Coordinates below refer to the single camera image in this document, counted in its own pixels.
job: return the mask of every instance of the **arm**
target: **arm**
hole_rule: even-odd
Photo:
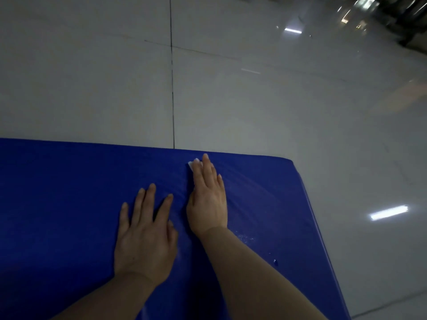
[[[143,188],[138,192],[131,223],[128,205],[122,205],[113,279],[53,320],[134,320],[153,290],[167,279],[176,257],[178,232],[168,221],[171,194],[153,221],[155,191],[152,184],[147,193]]]
[[[206,154],[203,168],[194,161],[193,175],[188,221],[211,261],[232,319],[325,320],[291,282],[227,229],[224,183]]]

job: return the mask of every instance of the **hand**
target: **hand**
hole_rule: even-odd
[[[142,188],[135,199],[129,225],[128,204],[120,211],[119,231],[114,251],[115,275],[135,273],[143,276],[154,290],[169,276],[177,252],[178,232],[169,219],[173,195],[169,194],[153,221],[156,186]]]
[[[193,177],[194,191],[187,204],[187,218],[191,230],[201,239],[212,228],[227,228],[226,189],[207,154],[203,155],[203,167],[197,158],[194,160]]]

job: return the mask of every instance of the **blue mat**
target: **blue mat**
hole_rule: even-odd
[[[185,215],[193,188],[187,162],[202,152],[0,139],[0,153],[2,319],[49,319],[108,281],[120,206],[151,182],[157,207],[174,194],[170,219],[179,251],[168,280],[138,318],[228,318]],[[209,156],[225,182],[229,229],[330,320],[350,319],[292,161]]]

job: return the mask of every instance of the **shiny floor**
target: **shiny floor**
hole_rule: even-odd
[[[427,56],[355,1],[2,0],[0,136],[289,158],[350,314],[425,319]]]

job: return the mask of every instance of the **floor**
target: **floor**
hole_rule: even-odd
[[[352,317],[424,318],[427,56],[354,2],[2,0],[0,136],[289,158]]]

